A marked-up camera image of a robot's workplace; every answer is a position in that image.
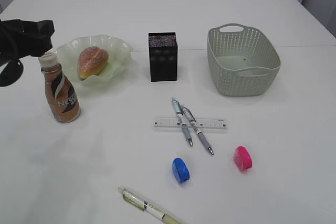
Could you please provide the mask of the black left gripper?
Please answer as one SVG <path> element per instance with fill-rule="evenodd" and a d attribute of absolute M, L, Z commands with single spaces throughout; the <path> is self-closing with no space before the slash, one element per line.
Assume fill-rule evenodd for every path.
<path fill-rule="evenodd" d="M 51 37 L 54 32 L 52 20 L 2 20 L 1 63 L 26 56 L 42 56 L 52 48 Z"/>

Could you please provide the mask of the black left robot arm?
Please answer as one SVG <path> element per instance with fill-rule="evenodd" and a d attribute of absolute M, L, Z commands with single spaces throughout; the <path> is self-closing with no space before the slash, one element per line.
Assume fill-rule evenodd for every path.
<path fill-rule="evenodd" d="M 38 22 L 12 19 L 1 21 L 1 87 L 16 82 L 24 66 L 20 61 L 26 56 L 41 57 L 52 48 L 55 32 L 52 20 Z"/>

